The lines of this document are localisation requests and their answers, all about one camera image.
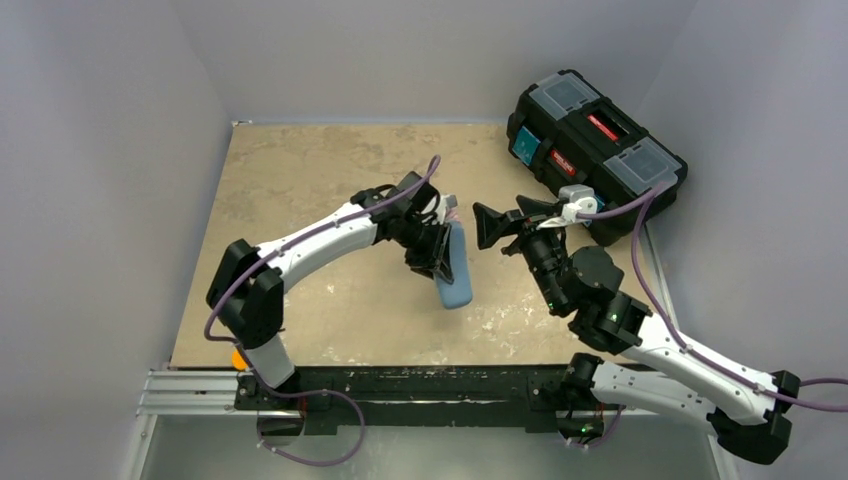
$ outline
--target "gray wall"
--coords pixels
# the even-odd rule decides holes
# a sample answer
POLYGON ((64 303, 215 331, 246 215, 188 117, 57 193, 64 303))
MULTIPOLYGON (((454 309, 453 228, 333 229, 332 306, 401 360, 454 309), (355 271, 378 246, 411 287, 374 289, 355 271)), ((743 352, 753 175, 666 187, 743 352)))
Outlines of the gray wall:
MULTIPOLYGON (((654 225, 681 327, 802 378, 848 366, 846 24, 840 0, 701 0, 637 112, 691 161, 654 225)), ((789 451, 744 478, 845 478, 848 415, 790 417, 789 451)))
POLYGON ((0 3, 0 477, 116 478, 228 132, 166 0, 0 3))
POLYGON ((635 109, 695 0, 174 5, 233 118, 502 121, 563 67, 635 109))

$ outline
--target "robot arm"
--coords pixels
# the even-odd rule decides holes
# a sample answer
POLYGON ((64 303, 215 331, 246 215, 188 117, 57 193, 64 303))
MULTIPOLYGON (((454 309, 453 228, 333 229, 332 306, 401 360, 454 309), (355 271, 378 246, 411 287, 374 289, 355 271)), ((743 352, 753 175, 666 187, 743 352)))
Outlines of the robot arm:
POLYGON ((581 248, 569 256, 564 231, 558 236, 555 229, 577 223, 577 212, 594 213, 594 202, 585 200, 591 189, 585 190, 567 187, 554 204, 518 196, 519 210, 506 213, 479 203, 473 207, 478 247, 490 248, 500 238, 515 235, 501 251, 524 257, 551 315, 574 313, 568 327, 583 343, 656 370, 636 372, 579 354, 562 388, 583 388, 600 402, 676 417, 717 435, 719 444, 742 458, 774 461, 788 443, 791 423, 783 414, 789 405, 722 375, 689 351, 737 372, 762 390, 797 397, 799 379, 787 372, 770 374, 746 367, 674 332, 686 345, 679 348, 659 315, 619 291, 624 272, 602 247, 581 248), (575 197, 584 200, 578 203, 575 197))
POLYGON ((241 239, 227 248, 206 296, 210 307, 221 300, 223 292, 248 268, 262 258, 271 257, 251 275, 250 281, 226 299, 219 315, 267 385, 281 387, 295 374, 295 366, 278 335, 283 325, 283 295, 324 265, 356 250, 392 240, 405 248, 404 259, 413 272, 446 283, 454 281, 449 248, 453 227, 446 221, 448 210, 456 205, 452 195, 441 195, 425 182, 412 195, 362 214, 363 210, 400 195, 420 180, 418 174, 410 172, 397 186, 358 192, 334 213, 301 231, 255 247, 241 239), (362 215, 340 223, 342 218, 356 213, 362 215), (328 223, 331 228, 319 228, 328 223), (304 237, 306 232, 315 231, 318 233, 304 237), (283 252, 283 247, 290 248, 279 256, 274 255, 283 252))

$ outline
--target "black toolbox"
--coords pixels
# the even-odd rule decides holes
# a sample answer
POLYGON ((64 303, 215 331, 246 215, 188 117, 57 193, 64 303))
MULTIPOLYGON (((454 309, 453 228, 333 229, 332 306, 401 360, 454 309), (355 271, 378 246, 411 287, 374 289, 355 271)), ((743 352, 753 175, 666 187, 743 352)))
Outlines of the black toolbox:
MULTIPOLYGON (((574 70, 531 85, 507 124, 509 151, 556 195, 560 187, 592 187, 598 211, 633 201, 660 183, 648 218, 677 198, 688 166, 622 112, 574 70)), ((639 209, 587 225, 592 238, 609 246, 633 231, 639 209)))

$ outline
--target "marble-pattern surface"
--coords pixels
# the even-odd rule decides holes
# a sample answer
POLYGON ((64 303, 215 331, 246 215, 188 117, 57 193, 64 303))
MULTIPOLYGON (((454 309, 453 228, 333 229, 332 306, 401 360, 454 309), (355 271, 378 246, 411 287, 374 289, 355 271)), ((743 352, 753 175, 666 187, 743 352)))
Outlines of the marble-pattern surface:
MULTIPOLYGON (((515 196, 552 199, 507 152, 500 125, 237 126, 218 186, 178 334, 172 365, 230 366, 232 348, 203 338, 204 296, 226 246, 280 238, 332 213, 357 191, 423 173, 459 200, 466 228, 474 301, 444 310, 433 283, 383 242, 347 255, 300 282, 285 299, 282 334, 296 364, 446 365, 567 363, 589 351, 547 314, 521 257, 500 246, 476 248, 471 204, 516 208, 515 196)), ((571 227, 568 249, 593 244, 571 227)), ((625 271, 623 289, 645 301, 633 275, 629 241, 609 252, 625 271)), ((220 324, 213 330, 224 334, 220 324)))

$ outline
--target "blue sponge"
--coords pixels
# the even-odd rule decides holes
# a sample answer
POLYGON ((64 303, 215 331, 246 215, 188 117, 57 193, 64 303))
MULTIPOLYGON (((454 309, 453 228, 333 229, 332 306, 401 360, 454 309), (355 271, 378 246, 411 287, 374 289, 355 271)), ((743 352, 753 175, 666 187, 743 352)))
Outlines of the blue sponge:
POLYGON ((465 254, 465 230, 457 221, 451 221, 450 263, 453 271, 453 283, 436 278, 436 288, 442 305, 448 310, 460 308, 471 303, 471 275, 468 273, 468 256, 465 254))

